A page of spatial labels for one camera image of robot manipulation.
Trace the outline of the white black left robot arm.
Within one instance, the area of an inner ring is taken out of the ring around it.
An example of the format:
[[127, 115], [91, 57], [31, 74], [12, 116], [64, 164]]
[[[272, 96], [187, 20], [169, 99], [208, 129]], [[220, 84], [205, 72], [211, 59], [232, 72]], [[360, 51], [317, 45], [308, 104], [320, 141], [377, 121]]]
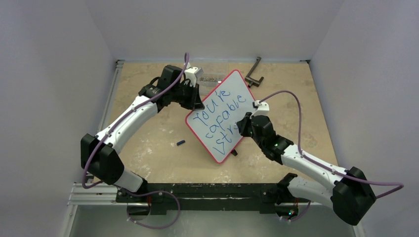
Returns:
[[125, 168], [119, 154], [146, 121], [172, 102], [191, 111], [203, 109], [197, 82], [202, 74], [202, 68], [192, 67], [189, 63], [183, 68], [166, 65], [161, 75], [142, 87], [131, 105], [114, 122], [95, 135], [87, 133], [81, 139], [83, 187], [95, 186], [85, 183], [89, 173], [100, 183], [125, 189], [135, 202], [145, 200], [147, 181]]

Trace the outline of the blue marker cap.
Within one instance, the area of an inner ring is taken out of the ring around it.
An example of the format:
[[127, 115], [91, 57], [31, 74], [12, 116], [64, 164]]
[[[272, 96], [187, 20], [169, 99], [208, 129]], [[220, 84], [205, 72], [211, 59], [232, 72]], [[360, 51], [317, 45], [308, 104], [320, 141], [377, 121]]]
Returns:
[[181, 140], [181, 141], [177, 142], [176, 145], [179, 146], [179, 145], [182, 145], [184, 143], [185, 143], [185, 140]]

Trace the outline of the pink framed whiteboard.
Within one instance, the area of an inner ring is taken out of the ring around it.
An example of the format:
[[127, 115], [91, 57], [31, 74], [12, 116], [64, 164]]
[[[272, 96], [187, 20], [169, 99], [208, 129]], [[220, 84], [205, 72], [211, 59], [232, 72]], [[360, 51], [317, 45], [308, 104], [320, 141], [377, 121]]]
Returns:
[[242, 140], [236, 122], [253, 112], [254, 96], [233, 70], [204, 99], [204, 109], [190, 112], [185, 123], [217, 163], [223, 163]]

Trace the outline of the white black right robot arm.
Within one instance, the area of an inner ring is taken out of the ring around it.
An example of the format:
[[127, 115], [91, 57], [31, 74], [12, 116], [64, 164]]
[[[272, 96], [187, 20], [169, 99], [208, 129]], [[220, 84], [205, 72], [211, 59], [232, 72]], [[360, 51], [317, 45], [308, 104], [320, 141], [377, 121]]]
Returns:
[[332, 209], [345, 223], [356, 226], [375, 203], [377, 197], [362, 170], [345, 169], [305, 153], [293, 141], [276, 134], [269, 117], [248, 112], [237, 127], [240, 135], [252, 138], [269, 160], [311, 178], [288, 173], [273, 194], [277, 204], [292, 198], [317, 202]]

